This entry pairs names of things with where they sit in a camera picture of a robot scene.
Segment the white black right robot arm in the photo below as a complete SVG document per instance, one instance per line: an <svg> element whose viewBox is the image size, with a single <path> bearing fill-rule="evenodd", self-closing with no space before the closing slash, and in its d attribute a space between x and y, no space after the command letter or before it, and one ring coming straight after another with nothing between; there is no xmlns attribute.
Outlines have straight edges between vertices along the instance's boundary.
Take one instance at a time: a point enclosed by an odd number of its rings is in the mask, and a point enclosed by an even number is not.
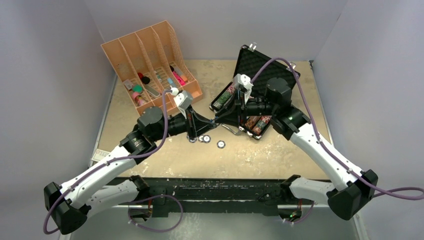
<svg viewBox="0 0 424 240"><path fill-rule="evenodd" d="M378 176L347 160L314 129L310 118L292 104L292 88L279 77L267 81L264 98L251 97L253 84L244 74L233 78L234 93L216 121L241 126L249 116L270 118L273 129L305 152L327 175L329 182L293 175L281 184L280 196L288 204L298 199L329 206L343 220L350 220L374 195Z"/></svg>

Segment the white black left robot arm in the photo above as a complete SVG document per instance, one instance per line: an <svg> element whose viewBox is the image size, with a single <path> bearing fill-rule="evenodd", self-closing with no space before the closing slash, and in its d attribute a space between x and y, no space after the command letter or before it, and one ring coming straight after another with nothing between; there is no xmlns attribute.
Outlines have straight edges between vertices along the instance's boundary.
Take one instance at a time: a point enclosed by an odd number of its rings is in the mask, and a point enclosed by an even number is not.
<svg viewBox="0 0 424 240"><path fill-rule="evenodd" d="M121 173L135 167L157 152L169 136L188 133L191 139L215 129L218 123L197 114L192 107L173 117L168 117L161 108L147 108L137 119L133 130L104 157L73 179L44 187L44 201L49 219L53 219L57 230L67 235L80 228L88 218L115 205L151 203L156 195L139 175L115 186L106 186Z"/></svg>

